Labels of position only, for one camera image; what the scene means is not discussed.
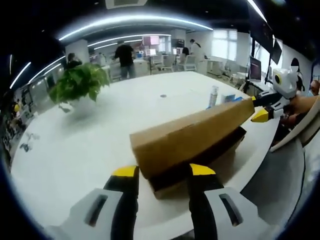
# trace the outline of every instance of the green plant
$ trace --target green plant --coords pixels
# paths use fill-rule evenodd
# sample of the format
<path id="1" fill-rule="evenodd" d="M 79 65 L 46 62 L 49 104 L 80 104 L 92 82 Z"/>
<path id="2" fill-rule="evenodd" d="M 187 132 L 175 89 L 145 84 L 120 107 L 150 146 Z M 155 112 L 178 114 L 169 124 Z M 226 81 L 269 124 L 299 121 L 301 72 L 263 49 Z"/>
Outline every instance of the green plant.
<path id="1" fill-rule="evenodd" d="M 106 72 L 98 64 L 85 63 L 65 70 L 49 96 L 55 104 L 79 100 L 87 94 L 96 101 L 100 88 L 106 85 L 110 85 Z"/>

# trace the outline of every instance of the person in black shirt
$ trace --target person in black shirt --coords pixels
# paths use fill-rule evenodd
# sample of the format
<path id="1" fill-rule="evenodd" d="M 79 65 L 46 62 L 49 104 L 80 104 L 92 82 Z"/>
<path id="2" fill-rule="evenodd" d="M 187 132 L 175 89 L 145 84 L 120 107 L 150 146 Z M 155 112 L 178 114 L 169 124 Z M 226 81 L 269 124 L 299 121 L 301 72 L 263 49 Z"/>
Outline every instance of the person in black shirt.
<path id="1" fill-rule="evenodd" d="M 120 59 L 121 78 L 122 80 L 127 79 L 129 74 L 129 79 L 133 79 L 136 77 L 134 60 L 132 58 L 134 49 L 130 45 L 124 44 L 123 41 L 119 41 L 118 44 L 114 59 Z"/>
<path id="2" fill-rule="evenodd" d="M 76 55 L 71 52 L 68 54 L 68 64 L 66 65 L 67 69 L 73 69 L 76 66 L 79 66 L 82 64 L 82 61 L 76 57 Z"/>

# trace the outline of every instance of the ceiling vent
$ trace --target ceiling vent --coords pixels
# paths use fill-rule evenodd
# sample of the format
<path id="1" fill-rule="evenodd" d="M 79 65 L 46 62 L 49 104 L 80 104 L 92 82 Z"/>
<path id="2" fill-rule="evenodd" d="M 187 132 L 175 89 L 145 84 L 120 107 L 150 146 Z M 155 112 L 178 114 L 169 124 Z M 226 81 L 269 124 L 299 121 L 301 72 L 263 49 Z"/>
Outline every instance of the ceiling vent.
<path id="1" fill-rule="evenodd" d="M 105 0 L 107 9 L 144 6 L 148 0 Z"/>

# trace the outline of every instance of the brown cardboard box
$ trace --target brown cardboard box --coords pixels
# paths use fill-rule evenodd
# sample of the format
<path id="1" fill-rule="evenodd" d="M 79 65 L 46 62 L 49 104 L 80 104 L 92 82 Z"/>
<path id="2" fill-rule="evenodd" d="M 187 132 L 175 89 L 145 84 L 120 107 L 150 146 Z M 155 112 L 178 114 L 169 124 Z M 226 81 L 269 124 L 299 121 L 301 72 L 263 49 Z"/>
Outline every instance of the brown cardboard box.
<path id="1" fill-rule="evenodd" d="M 143 176 L 175 171 L 235 131 L 255 112 L 250 99 L 229 102 L 130 135 Z"/>

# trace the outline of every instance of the bottle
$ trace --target bottle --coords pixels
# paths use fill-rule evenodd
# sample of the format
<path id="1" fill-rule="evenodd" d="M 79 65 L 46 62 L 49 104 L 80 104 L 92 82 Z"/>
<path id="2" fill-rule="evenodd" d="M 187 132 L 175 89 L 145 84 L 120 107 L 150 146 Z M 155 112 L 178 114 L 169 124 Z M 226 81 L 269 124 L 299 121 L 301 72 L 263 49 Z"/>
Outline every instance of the bottle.
<path id="1" fill-rule="evenodd" d="M 212 108 L 216 105 L 217 97 L 218 97 L 218 90 L 219 88 L 217 86 L 212 86 L 212 90 L 210 93 L 210 100 L 209 100 L 209 107 Z"/>

